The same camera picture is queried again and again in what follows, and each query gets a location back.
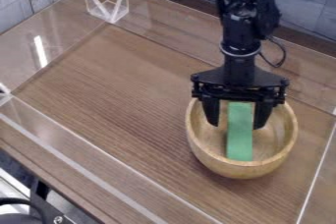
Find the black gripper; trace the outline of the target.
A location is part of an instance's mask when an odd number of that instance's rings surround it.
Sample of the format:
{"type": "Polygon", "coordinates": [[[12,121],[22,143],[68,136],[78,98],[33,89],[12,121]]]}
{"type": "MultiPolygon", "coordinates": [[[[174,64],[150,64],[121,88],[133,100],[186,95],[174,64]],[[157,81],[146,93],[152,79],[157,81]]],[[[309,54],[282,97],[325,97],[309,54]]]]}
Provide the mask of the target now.
{"type": "Polygon", "coordinates": [[[220,100],[254,102],[254,130],[265,126],[273,105],[285,103],[289,86],[286,78],[256,66],[254,58],[226,58],[220,67],[192,74],[190,82],[192,96],[202,101],[206,119],[213,126],[218,124],[220,100]]]}

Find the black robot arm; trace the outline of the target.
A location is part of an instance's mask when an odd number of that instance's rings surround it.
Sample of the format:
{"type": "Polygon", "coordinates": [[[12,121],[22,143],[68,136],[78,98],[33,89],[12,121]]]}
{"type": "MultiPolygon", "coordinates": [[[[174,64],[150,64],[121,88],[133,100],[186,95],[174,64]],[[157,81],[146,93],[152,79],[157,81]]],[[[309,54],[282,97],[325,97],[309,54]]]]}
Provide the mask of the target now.
{"type": "Polygon", "coordinates": [[[276,0],[214,0],[222,36],[220,67],[190,75],[192,96],[202,103],[208,122],[218,124],[222,100],[254,104],[253,128],[265,126],[273,108],[285,102],[289,81],[256,65],[261,42],[280,23],[276,0]]]}

